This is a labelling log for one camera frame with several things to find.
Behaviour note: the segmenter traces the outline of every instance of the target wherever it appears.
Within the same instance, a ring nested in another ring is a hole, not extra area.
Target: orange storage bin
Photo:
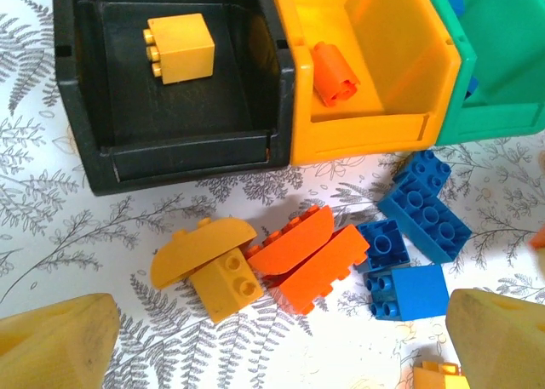
[[[293,164],[433,145],[461,60],[429,0],[275,0],[296,67]],[[326,106],[311,50],[334,44],[360,82]]]

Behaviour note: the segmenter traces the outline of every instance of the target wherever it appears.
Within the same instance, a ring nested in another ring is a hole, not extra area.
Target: plastic storage bin
[[[197,12],[214,74],[163,85],[147,20]],[[289,163],[295,70],[273,0],[54,0],[54,14],[60,93],[96,194]]]
[[[296,68],[293,164],[435,143],[461,60],[430,0],[275,1]],[[313,92],[321,41],[361,82],[335,107]]]
[[[465,0],[466,12],[459,20],[446,0],[432,1],[458,40],[463,28],[477,55],[473,74],[479,80],[465,101],[455,90],[437,144],[544,129],[545,0]],[[469,67],[462,69],[457,87],[467,81]]]

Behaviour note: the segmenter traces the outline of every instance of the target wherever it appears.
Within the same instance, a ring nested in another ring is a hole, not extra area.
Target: gray leaf pattern
[[[313,205],[329,205],[337,227],[381,220],[376,202],[407,152],[94,197],[55,80],[51,0],[0,1],[9,8],[0,10],[1,317],[41,306],[46,294],[112,293],[121,328],[105,389],[410,389],[414,363],[456,359],[441,317],[374,320],[355,272],[308,316],[265,295],[217,325],[189,280],[163,291],[149,280],[152,252],[204,217],[248,220],[256,243]],[[545,224],[545,134],[433,150],[452,169],[439,197],[473,231],[445,277],[545,304],[545,279],[527,248]],[[428,265],[405,241],[410,264]],[[344,372],[331,367],[332,353]],[[377,360],[380,381],[368,372]]]

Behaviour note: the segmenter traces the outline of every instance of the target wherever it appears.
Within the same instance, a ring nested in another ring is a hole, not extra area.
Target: blue block
[[[371,272],[365,286],[373,299],[377,319],[412,321],[445,315],[449,292],[441,266],[393,268]]]
[[[355,266],[358,272],[376,272],[410,261],[397,221],[383,220],[362,223],[356,228],[369,243],[367,260]]]
[[[479,80],[471,76],[471,79],[469,80],[468,91],[466,93],[466,98],[469,98],[471,95],[473,95],[473,93],[477,90],[478,86]]]
[[[452,10],[454,10],[454,13],[458,17],[462,16],[466,11],[466,5],[463,0],[449,0],[449,3],[452,7]]]
[[[399,183],[408,173],[412,173],[433,195],[439,195],[450,176],[449,164],[439,161],[429,149],[413,153],[408,161],[403,170],[393,177],[393,181]]]
[[[436,264],[453,261],[471,236],[462,223],[412,173],[407,173],[376,205]]]

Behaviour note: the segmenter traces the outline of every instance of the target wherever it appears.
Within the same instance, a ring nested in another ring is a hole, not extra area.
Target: black storage bin
[[[214,75],[163,85],[147,20],[201,13]],[[97,195],[290,161],[295,68],[273,0],[54,0],[56,72]]]

